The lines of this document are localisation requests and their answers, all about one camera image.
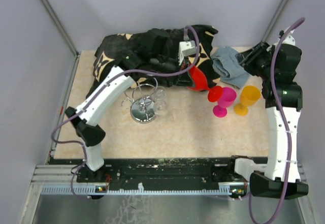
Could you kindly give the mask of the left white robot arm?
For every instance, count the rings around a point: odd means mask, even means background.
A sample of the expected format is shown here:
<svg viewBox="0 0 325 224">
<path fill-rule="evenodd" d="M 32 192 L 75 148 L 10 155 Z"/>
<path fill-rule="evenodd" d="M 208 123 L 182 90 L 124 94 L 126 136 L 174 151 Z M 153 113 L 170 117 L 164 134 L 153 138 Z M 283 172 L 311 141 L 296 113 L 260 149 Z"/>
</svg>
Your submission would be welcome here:
<svg viewBox="0 0 325 224">
<path fill-rule="evenodd" d="M 93 91 L 77 108 L 66 109 L 68 121 L 81 139 L 89 178 L 99 182 L 106 175 L 101 147 L 106 133 L 99 126 L 105 111 L 141 78 L 162 78 L 176 84 L 196 66 L 199 51 L 199 36 L 192 26 L 183 30 L 153 28 L 103 39 L 95 53 Z"/>
</svg>

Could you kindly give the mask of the pink plastic wine glass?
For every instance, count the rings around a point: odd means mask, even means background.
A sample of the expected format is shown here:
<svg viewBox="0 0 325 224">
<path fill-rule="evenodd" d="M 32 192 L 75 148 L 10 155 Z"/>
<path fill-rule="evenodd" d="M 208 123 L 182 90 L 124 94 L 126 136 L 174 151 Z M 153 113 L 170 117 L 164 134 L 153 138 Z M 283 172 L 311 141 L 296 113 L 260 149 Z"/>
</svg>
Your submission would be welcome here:
<svg viewBox="0 0 325 224">
<path fill-rule="evenodd" d="M 223 87 L 222 96 L 217 101 L 217 105 L 214 106 L 213 114 L 219 118 L 225 117 L 228 113 L 228 107 L 234 103 L 236 98 L 237 93 L 234 89 L 230 87 Z"/>
</svg>

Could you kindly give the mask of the yellow plastic wine glass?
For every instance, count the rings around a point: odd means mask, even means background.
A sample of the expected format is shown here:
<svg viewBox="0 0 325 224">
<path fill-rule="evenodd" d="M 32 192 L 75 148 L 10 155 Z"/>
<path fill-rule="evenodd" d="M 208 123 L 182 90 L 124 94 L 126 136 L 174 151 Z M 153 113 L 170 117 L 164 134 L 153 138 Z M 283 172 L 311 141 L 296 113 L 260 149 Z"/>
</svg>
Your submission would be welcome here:
<svg viewBox="0 0 325 224">
<path fill-rule="evenodd" d="M 234 106 L 234 112 L 240 116 L 247 115 L 248 107 L 253 106 L 260 97 L 261 92 L 257 87 L 245 86 L 240 94 L 239 103 Z"/>
</svg>

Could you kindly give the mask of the clear wine glass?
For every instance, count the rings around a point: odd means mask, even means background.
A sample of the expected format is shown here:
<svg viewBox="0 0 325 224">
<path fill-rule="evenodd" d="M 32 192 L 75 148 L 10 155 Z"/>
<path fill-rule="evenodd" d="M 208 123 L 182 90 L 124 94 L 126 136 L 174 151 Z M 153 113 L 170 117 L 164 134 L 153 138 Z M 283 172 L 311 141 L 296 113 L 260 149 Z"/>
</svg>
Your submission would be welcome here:
<svg viewBox="0 0 325 224">
<path fill-rule="evenodd" d="M 158 86 L 153 90 L 151 98 L 153 99 L 154 105 L 153 110 L 157 115 L 166 114 L 168 110 L 167 102 L 165 101 L 167 97 L 166 89 L 162 86 Z"/>
</svg>

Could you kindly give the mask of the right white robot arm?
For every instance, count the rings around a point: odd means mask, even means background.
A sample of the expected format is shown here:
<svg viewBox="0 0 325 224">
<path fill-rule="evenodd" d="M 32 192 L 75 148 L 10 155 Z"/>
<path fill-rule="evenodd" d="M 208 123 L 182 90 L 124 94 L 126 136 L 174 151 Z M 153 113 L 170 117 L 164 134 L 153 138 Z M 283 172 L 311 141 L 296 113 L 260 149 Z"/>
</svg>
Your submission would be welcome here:
<svg viewBox="0 0 325 224">
<path fill-rule="evenodd" d="M 296 199 L 309 193 L 301 180 L 297 163 L 298 122 L 303 107 L 302 88 L 294 81 L 302 51 L 292 44 L 282 44 L 271 70 L 275 45 L 260 42 L 239 53 L 239 64 L 253 76 L 262 79 L 262 96 L 269 121 L 270 139 L 266 168 L 246 156 L 237 157 L 227 168 L 232 181 L 242 177 L 250 184 L 254 197 L 278 199 L 285 189 L 285 199 Z"/>
</svg>

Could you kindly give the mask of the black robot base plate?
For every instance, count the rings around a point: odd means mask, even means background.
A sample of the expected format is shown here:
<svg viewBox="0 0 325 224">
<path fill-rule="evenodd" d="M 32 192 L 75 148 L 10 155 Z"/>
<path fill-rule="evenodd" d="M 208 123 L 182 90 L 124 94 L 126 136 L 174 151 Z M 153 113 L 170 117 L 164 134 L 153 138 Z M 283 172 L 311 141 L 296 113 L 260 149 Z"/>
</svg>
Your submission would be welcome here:
<svg viewBox="0 0 325 224">
<path fill-rule="evenodd" d="M 110 190 L 218 190 L 225 182 L 244 182 L 234 157 L 106 159 L 97 171 L 85 166 L 79 183 L 103 183 Z"/>
</svg>

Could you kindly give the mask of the red plastic wine glass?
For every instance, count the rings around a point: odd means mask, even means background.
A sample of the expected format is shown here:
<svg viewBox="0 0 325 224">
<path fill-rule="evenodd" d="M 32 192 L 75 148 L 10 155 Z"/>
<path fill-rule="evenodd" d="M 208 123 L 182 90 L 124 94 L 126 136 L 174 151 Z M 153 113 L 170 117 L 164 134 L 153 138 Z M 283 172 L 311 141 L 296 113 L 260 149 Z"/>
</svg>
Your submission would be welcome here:
<svg viewBox="0 0 325 224">
<path fill-rule="evenodd" d="M 207 99 L 209 102 L 217 102 L 223 95 L 223 88 L 221 86 L 208 86 L 208 81 L 205 74 L 197 67 L 193 67 L 189 70 L 190 79 L 193 82 L 192 86 L 188 89 L 192 91 L 208 91 Z"/>
</svg>

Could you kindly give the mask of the black patterned plush blanket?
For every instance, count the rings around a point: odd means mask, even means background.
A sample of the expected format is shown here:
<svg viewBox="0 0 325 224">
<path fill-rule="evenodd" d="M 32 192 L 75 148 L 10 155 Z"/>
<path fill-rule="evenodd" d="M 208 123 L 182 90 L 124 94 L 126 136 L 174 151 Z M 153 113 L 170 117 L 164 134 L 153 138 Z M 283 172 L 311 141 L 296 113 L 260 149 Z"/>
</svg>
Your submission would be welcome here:
<svg viewBox="0 0 325 224">
<path fill-rule="evenodd" d="M 216 85 L 220 77 L 213 69 L 213 61 L 210 53 L 212 41 L 218 31 L 210 25 L 193 25 L 199 38 L 199 52 L 187 58 L 183 69 L 191 63 L 195 63 L 206 76 L 208 86 Z M 184 30 L 180 29 L 159 29 L 152 28 L 144 33 L 136 34 L 115 34 L 104 37 L 102 43 L 95 52 L 93 63 L 94 81 L 88 96 L 108 76 L 112 67 L 119 66 L 123 70 L 146 70 L 152 69 L 152 58 L 168 58 L 178 60 L 179 43 L 183 41 Z"/>
</svg>

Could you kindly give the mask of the chrome wine glass rack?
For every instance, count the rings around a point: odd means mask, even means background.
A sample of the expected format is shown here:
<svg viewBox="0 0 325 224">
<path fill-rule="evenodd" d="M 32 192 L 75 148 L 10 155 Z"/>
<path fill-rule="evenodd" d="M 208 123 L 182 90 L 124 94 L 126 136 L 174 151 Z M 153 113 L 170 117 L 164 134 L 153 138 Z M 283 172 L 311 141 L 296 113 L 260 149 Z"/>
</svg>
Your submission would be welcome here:
<svg viewBox="0 0 325 224">
<path fill-rule="evenodd" d="M 129 112 L 131 115 L 131 118 L 140 124 L 147 124 L 156 119 L 156 114 L 154 112 L 154 99 L 152 98 L 152 95 L 156 92 L 158 88 L 158 81 L 156 78 L 153 78 L 155 81 L 155 85 L 144 83 L 140 84 L 137 82 L 137 86 L 132 90 L 132 96 L 129 97 L 124 91 L 124 95 L 126 96 L 126 99 L 121 102 L 121 106 L 124 102 L 128 101 L 131 103 L 129 106 Z M 153 92 L 150 94 L 143 94 L 142 87 L 149 86 L 153 88 Z M 141 97 L 139 99 L 134 98 L 134 93 L 136 90 L 139 90 L 141 93 Z"/>
</svg>

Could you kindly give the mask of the blue denim cloth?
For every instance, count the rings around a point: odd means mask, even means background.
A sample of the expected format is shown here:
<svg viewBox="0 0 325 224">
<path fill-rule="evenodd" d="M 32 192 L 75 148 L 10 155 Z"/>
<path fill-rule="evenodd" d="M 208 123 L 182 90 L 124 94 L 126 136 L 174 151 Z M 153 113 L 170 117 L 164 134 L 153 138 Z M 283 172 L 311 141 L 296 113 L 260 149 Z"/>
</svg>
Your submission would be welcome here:
<svg viewBox="0 0 325 224">
<path fill-rule="evenodd" d="M 237 55 L 232 47 L 220 47 L 212 55 L 213 69 L 220 76 L 223 83 L 241 89 L 247 82 L 250 74 L 239 65 Z"/>
</svg>

